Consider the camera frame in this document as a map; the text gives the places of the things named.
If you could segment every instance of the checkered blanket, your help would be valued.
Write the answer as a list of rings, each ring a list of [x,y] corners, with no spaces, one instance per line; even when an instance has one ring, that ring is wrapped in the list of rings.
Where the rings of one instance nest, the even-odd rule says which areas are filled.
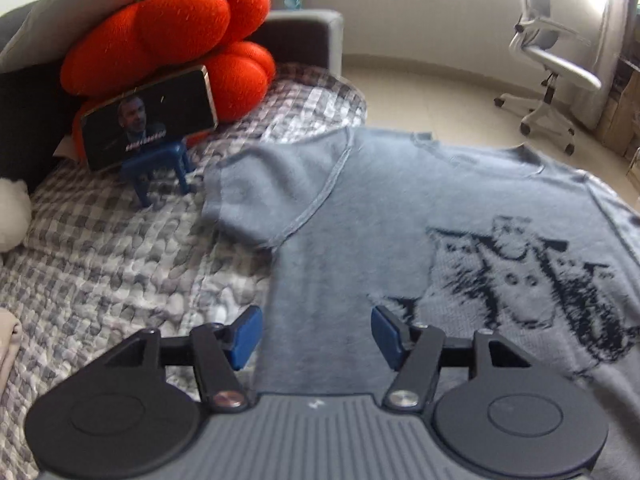
[[[207,164],[247,142],[293,142],[365,116],[362,95],[347,82],[286,64],[257,110],[191,150],[197,169],[186,196],[172,172],[157,171],[154,204],[140,209],[116,173],[60,164],[32,197],[24,246],[6,254],[0,269],[0,306],[24,329],[0,399],[0,478],[36,477],[23,431],[29,406],[106,349],[144,327],[183,335],[263,303],[268,256],[200,221]],[[251,363],[242,380],[250,371]],[[168,381],[197,397],[190,370],[172,368]]]

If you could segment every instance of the blue gripper pad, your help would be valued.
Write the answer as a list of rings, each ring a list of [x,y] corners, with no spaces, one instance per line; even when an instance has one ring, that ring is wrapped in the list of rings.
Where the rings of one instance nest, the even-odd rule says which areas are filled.
[[[402,348],[398,329],[377,307],[371,311],[371,334],[389,368],[398,371],[404,363],[407,351]]]
[[[236,334],[231,350],[226,352],[226,358],[233,370],[241,370],[262,337],[262,311],[251,305],[232,326]]]

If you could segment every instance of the office chair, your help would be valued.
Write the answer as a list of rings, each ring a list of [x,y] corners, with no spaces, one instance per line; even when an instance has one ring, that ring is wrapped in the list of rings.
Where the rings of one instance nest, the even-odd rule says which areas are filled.
[[[556,81],[562,76],[576,86],[590,91],[599,90],[601,83],[592,73],[548,51],[559,38],[585,41],[575,30],[551,19],[551,0],[520,0],[520,5],[522,16],[515,26],[516,35],[511,40],[509,51],[518,59],[542,65],[550,73],[542,82],[542,86],[546,87],[546,93],[541,100],[502,94],[494,99],[494,104],[498,108],[504,104],[528,108],[529,114],[520,122],[520,132],[528,136],[532,130],[539,130],[552,137],[559,137],[562,142],[566,142],[564,152],[571,155],[575,149],[574,124],[551,104],[556,92]],[[548,118],[554,127],[559,127],[559,130],[541,126],[540,119],[544,117]]]

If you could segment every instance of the phone screen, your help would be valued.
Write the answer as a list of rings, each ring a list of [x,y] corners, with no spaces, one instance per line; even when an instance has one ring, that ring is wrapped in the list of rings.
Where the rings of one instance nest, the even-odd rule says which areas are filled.
[[[136,88],[81,119],[92,171],[116,166],[162,143],[214,130],[217,125],[203,66]]]

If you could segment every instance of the chair base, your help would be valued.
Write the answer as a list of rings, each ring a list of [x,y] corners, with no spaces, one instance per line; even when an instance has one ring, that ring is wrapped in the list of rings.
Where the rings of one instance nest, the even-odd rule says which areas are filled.
[[[574,124],[552,107],[550,103],[542,99],[527,99],[511,94],[502,94],[494,99],[494,104],[498,108],[507,105],[508,108],[527,108],[529,113],[520,121],[520,132],[528,136],[532,131],[541,132],[557,140],[564,147],[567,155],[572,155],[575,151],[574,145]],[[552,126],[557,126],[558,130],[551,130],[540,124],[542,118],[547,118]]]

